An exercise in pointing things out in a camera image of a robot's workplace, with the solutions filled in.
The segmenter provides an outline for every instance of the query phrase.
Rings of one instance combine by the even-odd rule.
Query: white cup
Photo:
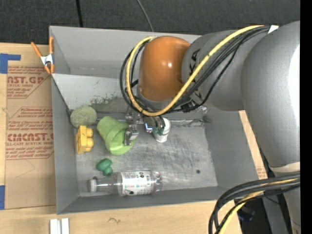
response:
[[[164,118],[164,122],[165,122],[165,129],[164,129],[162,135],[160,135],[159,133],[155,133],[153,131],[153,135],[154,135],[156,141],[160,142],[160,143],[167,141],[167,136],[168,136],[168,133],[169,133],[170,128],[171,128],[171,124],[170,124],[170,121],[168,119]]]

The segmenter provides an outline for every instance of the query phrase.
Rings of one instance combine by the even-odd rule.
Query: black cable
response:
[[[255,37],[258,34],[261,34],[268,30],[268,27],[255,28],[251,31],[247,31],[242,35],[239,35],[235,40],[229,42],[228,45],[221,51],[219,55],[212,55],[212,58],[215,57],[213,63],[208,67],[204,74],[198,79],[195,85],[186,93],[190,96],[195,90],[203,83],[203,81],[218,67],[218,65],[229,56],[229,54],[235,49],[239,48],[244,42],[248,41],[250,38]]]
[[[250,201],[253,201],[255,199],[259,199],[259,198],[263,198],[263,197],[267,197],[267,196],[272,196],[272,195],[278,195],[278,194],[282,194],[282,193],[286,193],[286,192],[289,192],[291,190],[294,190],[294,189],[297,189],[299,188],[300,185],[295,185],[295,186],[290,186],[289,188],[286,188],[286,189],[283,189],[283,190],[280,190],[280,191],[277,191],[277,192],[272,192],[272,193],[268,193],[268,194],[263,194],[263,195],[258,195],[258,196],[255,196],[255,197],[252,197],[252,198],[249,198],[249,199],[246,199],[246,200],[243,200],[237,204],[235,204],[235,206],[233,206],[229,211],[228,213],[225,215],[225,217],[223,218],[222,222],[220,223],[219,227],[216,229],[216,232],[215,234],[218,234],[224,223],[226,222],[226,220],[229,218],[230,214],[234,211],[234,209],[240,205],[240,204],[243,204],[243,203],[247,203],[247,202],[250,202]]]
[[[209,221],[209,230],[212,230],[212,223],[216,225],[216,228],[218,227],[218,216],[217,212],[223,205],[225,205],[227,202],[237,198],[241,197],[244,195],[247,195],[252,192],[258,191],[263,191],[263,190],[270,190],[270,189],[276,189],[276,188],[282,188],[284,185],[289,185],[288,184],[276,184],[276,185],[264,185],[266,183],[272,183],[272,182],[281,182],[283,180],[288,180],[288,179],[299,179],[300,181],[300,174],[294,174],[294,175],[286,175],[286,176],[280,176],[280,177],[273,177],[273,178],[268,178],[268,179],[262,179],[262,180],[256,180],[256,181],[251,181],[247,182],[238,186],[235,186],[228,191],[226,191],[221,197],[218,199],[218,201],[215,204],[213,213],[210,217]]]
[[[145,15],[145,18],[146,18],[146,20],[147,20],[147,22],[148,22],[148,24],[149,24],[149,26],[150,26],[150,28],[151,28],[151,31],[154,32],[154,28],[153,28],[153,26],[152,26],[152,24],[151,24],[150,19],[149,19],[148,16],[147,16],[147,13],[146,13],[146,11],[145,11],[143,5],[141,4],[140,0],[136,0],[136,1],[138,2],[138,4],[140,5],[140,7],[141,7],[141,9],[142,9],[142,11],[143,11],[143,13],[144,13],[144,15]]]
[[[133,86],[137,85],[137,83],[138,83],[138,80],[135,80],[134,82],[132,82],[132,79],[133,79],[133,72],[134,72],[134,66],[135,66],[135,64],[136,64],[137,57],[138,57],[140,51],[141,51],[141,50],[143,49],[143,47],[147,44],[148,41],[149,41],[149,40],[146,40],[146,41],[140,46],[140,48],[138,49],[138,51],[137,51],[136,54],[135,54],[135,57],[134,57],[134,60],[133,60],[133,63],[132,63],[131,87],[130,87],[130,89],[131,89]],[[124,60],[124,62],[123,62],[123,64],[122,64],[122,66],[121,66],[120,75],[119,75],[119,85],[120,85],[120,89],[121,89],[122,96],[123,96],[124,100],[126,101],[126,103],[128,104],[128,106],[130,106],[133,110],[135,110],[135,111],[137,111],[137,112],[140,113],[140,111],[139,111],[136,107],[134,107],[134,105],[131,103],[131,101],[127,98],[127,96],[126,96],[126,93],[128,93],[128,92],[127,92],[127,88],[124,89],[124,87],[123,87],[124,69],[125,69],[125,66],[126,66],[126,64],[127,64],[127,61],[129,60],[129,57],[130,57],[132,51],[133,51],[133,49],[129,52],[129,54],[127,55],[127,57],[125,58],[125,60]]]
[[[278,204],[278,205],[280,204],[280,203],[278,203],[277,201],[275,201],[275,200],[273,200],[273,199],[271,199],[271,198],[269,198],[269,197],[266,197],[266,199],[269,200],[269,201],[271,201],[271,202],[273,202],[273,203],[275,203],[275,204]]]
[[[81,8],[80,8],[80,1],[76,0],[76,7],[78,12],[78,19],[79,19],[79,26],[83,28],[83,22],[82,22],[82,14],[81,14]]]
[[[122,97],[124,98],[124,100],[126,101],[126,103],[128,104],[129,107],[131,107],[133,110],[137,111],[138,110],[132,105],[132,103],[128,100],[126,94],[125,94],[125,91],[124,91],[124,88],[123,88],[123,73],[124,73],[124,69],[125,69],[125,66],[126,66],[126,63],[130,57],[130,54],[131,52],[133,51],[133,49],[130,51],[130,53],[127,55],[127,57],[125,58],[125,60],[123,61],[123,64],[121,66],[121,70],[120,70],[120,75],[119,75],[119,85],[120,85],[120,90],[121,90],[121,94],[122,94]]]
[[[222,69],[222,71],[219,73],[218,77],[216,78],[216,80],[213,82],[213,84],[211,85],[208,93],[206,94],[205,98],[203,99],[203,101],[192,107],[189,108],[187,110],[187,112],[190,112],[192,110],[197,109],[198,107],[202,106],[209,98],[212,90],[214,89],[214,87],[216,86],[216,84],[219,82],[219,80],[221,79],[222,75],[224,74],[224,72],[228,69],[228,67],[230,66],[230,64],[232,63],[239,47],[245,43],[246,41],[248,41],[250,38],[255,37],[258,34],[261,34],[265,31],[267,31],[267,27],[265,28],[261,28],[261,29],[257,29],[254,30],[253,32],[248,32],[247,35],[241,35],[241,38],[236,38],[235,41],[232,41],[230,43],[230,45],[226,46],[226,49],[224,49],[218,56],[216,56],[216,58],[213,60],[212,64],[210,67],[208,67],[205,70],[205,73],[200,77],[200,79],[196,82],[195,85],[192,86],[192,88],[183,96],[183,97],[190,97],[191,94],[197,90],[197,88],[203,83],[203,81],[217,68],[217,66],[223,62],[230,54],[231,52],[234,51],[234,53],[232,54],[232,57],[230,58],[230,60],[228,61],[228,63],[225,65],[225,67]],[[175,110],[173,108],[173,110],[169,110],[168,112],[166,112],[166,114],[169,113],[173,113],[173,112],[180,112],[180,111],[184,111],[184,109],[177,109]]]

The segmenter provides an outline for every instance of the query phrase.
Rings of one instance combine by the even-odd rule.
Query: yellow toy block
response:
[[[93,136],[93,129],[87,128],[87,126],[79,126],[76,134],[77,153],[83,154],[89,152],[94,146],[94,141],[91,138]]]

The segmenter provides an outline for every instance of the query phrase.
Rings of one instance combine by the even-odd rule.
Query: blue tape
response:
[[[0,54],[0,74],[8,73],[9,60],[20,60],[20,55]]]
[[[4,185],[0,185],[0,210],[4,210]]]

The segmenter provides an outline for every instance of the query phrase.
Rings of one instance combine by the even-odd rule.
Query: cardboard box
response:
[[[110,155],[95,131],[94,148],[76,155],[71,111],[90,105],[99,118],[123,119],[126,106],[119,88],[120,68],[131,49],[150,35],[166,34],[50,27],[55,43],[52,101],[59,214],[215,200],[227,189],[258,178],[239,112],[172,114],[168,119],[180,122],[181,127],[173,127],[166,143],[157,145],[139,129],[137,143],[122,156]],[[189,42],[199,37],[170,35]],[[189,121],[193,124],[182,124]],[[161,171],[164,190],[137,197],[90,194],[86,181],[100,176],[95,166],[105,157],[113,159],[114,171],[141,170],[148,165]]]

